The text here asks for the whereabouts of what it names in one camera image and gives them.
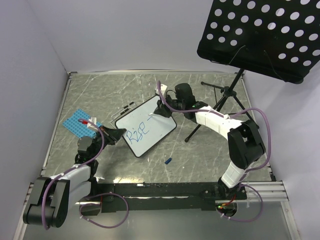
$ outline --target marble surface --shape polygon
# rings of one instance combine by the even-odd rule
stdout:
[[[46,176],[52,176],[70,168],[77,153],[78,138],[63,127],[62,122],[77,110],[82,109],[106,127],[111,115],[122,106],[134,101],[138,105],[154,95],[156,81],[168,85],[169,89],[180,83],[189,83],[196,100],[215,104],[212,87],[203,86],[201,81],[229,86],[234,74],[216,73],[157,73],[157,74],[74,74],[59,118],[53,145],[46,166]],[[235,88],[245,107],[249,107],[244,87],[239,82]],[[218,100],[221,93],[216,91]],[[240,111],[233,98],[229,98],[222,113]],[[184,139],[197,126],[174,113],[177,128],[151,148],[145,155],[136,158],[122,139],[116,146],[107,146],[98,157],[96,173],[99,182],[105,183],[175,183],[215,182],[226,171],[229,163],[228,142],[214,131],[201,127],[188,143]],[[172,158],[168,165],[164,162]],[[262,157],[256,165],[265,160]],[[251,172],[249,181],[270,181],[267,168]]]

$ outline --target hole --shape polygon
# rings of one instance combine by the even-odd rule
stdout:
[[[287,32],[289,32],[289,30],[290,30],[290,27],[284,26],[284,27],[281,29],[281,32],[282,32],[283,34],[286,34]]]
[[[308,16],[308,17],[306,17],[306,19],[304,20],[304,22],[305,22],[306,24],[310,24],[310,23],[312,23],[314,20],[315,20],[315,17],[314,17],[314,16]]]
[[[262,24],[262,20],[261,19],[257,19],[254,21],[254,25],[256,25],[257,27],[259,27]]]
[[[235,6],[239,6],[241,4],[241,0],[233,0],[233,4]]]
[[[206,36],[206,38],[209,39],[209,40],[211,40],[211,39],[214,38],[214,36],[210,33],[210,34],[208,34],[208,35]]]
[[[235,46],[235,45],[237,45],[237,41],[236,40],[232,40],[231,42],[230,42],[230,44],[231,44],[231,46]]]
[[[294,44],[293,42],[288,42],[288,43],[286,44],[286,48],[287,48],[287,49],[292,49],[294,46],[295,46],[295,44]]]
[[[294,13],[292,13],[290,15],[290,19],[291,20],[296,20],[299,16],[300,16],[300,14],[297,11],[295,11]]]
[[[296,37],[301,37],[304,33],[305,33],[305,32],[304,32],[303,30],[298,30],[298,31],[295,32],[294,35],[295,35]]]
[[[281,17],[285,13],[285,10],[283,8],[279,8],[277,11],[275,11],[275,15],[278,17]]]
[[[216,29],[216,28],[218,27],[218,23],[216,23],[216,22],[214,21],[214,22],[212,22],[212,23],[210,24],[210,27],[211,27],[212,29]]]
[[[269,24],[268,24],[268,29],[269,30],[273,30],[273,29],[275,29],[276,28],[276,24],[274,23],[274,22],[270,22]]]
[[[291,62],[292,62],[292,63],[296,63],[296,62],[298,62],[298,60],[299,60],[299,58],[296,57],[296,56],[294,56],[293,58],[291,58]]]
[[[306,4],[308,4],[310,2],[310,0],[301,0],[300,1],[300,3],[302,4],[302,5],[306,5]]]
[[[248,9],[254,9],[255,6],[256,6],[256,3],[254,1],[248,2],[248,5],[247,5]]]
[[[236,14],[234,12],[229,12],[228,19],[232,20],[236,17]]]
[[[241,22],[243,22],[243,23],[246,23],[246,22],[248,22],[248,21],[249,21],[249,17],[246,16],[246,15],[244,15],[244,16],[241,18]]]
[[[217,17],[221,16],[222,14],[222,10],[221,9],[217,9],[214,11],[214,15],[216,15]]]
[[[302,47],[299,48],[299,51],[300,51],[301,53],[304,53],[304,52],[307,51],[307,50],[308,50],[308,47],[307,47],[307,46],[302,46]]]
[[[223,31],[228,32],[230,30],[230,26],[225,25],[225,26],[223,26],[222,29],[223,29]]]
[[[235,34],[237,35],[241,35],[243,33],[241,28],[238,28],[237,30],[235,30]]]
[[[285,57],[286,57],[286,54],[285,53],[281,53],[281,54],[279,54],[279,59],[284,59]]]
[[[317,38],[318,38],[318,34],[316,34],[316,33],[311,34],[311,35],[309,36],[309,40],[310,40],[310,41],[314,41],[314,40],[316,40]]]
[[[303,62],[303,66],[309,66],[311,64],[311,61],[307,60]]]
[[[261,12],[263,12],[263,13],[267,13],[267,12],[269,12],[269,10],[270,10],[270,6],[268,4],[263,5],[261,8]]]
[[[313,56],[319,56],[320,55],[320,50],[314,50],[312,55]]]
[[[225,39],[223,36],[219,37],[219,42],[220,42],[220,43],[224,43],[225,40],[226,40],[226,39]]]

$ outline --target black perforated panel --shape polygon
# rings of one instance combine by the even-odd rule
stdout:
[[[320,1],[214,0],[197,53],[299,84],[320,60]]]

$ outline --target small whiteboard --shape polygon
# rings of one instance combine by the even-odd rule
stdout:
[[[118,129],[127,129],[123,138],[137,158],[177,127],[172,117],[149,116],[157,108],[158,100],[158,96],[150,98],[114,123]]]

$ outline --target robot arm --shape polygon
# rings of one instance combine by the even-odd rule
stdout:
[[[160,91],[171,108],[180,111],[187,110],[184,112],[187,119],[214,130],[228,141],[231,162],[219,179],[219,183],[224,186],[226,192],[234,189],[245,172],[266,152],[256,123],[251,120],[243,122],[232,119],[227,114],[215,111],[208,104],[196,101],[187,83],[175,86],[176,99],[167,95],[167,86],[163,84]],[[153,113],[166,118],[172,115],[172,111],[161,99],[158,100],[157,108]]]
[[[104,137],[104,146],[115,145],[127,131],[126,129],[110,129],[101,126]],[[102,146],[102,136],[95,138],[84,136],[78,140],[78,154],[75,156],[75,165],[79,166],[92,159]],[[68,210],[77,201],[88,195],[95,195],[97,180],[94,177],[98,168],[98,161],[76,168],[55,181],[49,190],[45,205],[45,219],[48,226],[59,228],[64,223]],[[38,177],[33,185],[32,192],[23,212],[25,224],[42,225],[42,200],[49,182],[56,176]]]

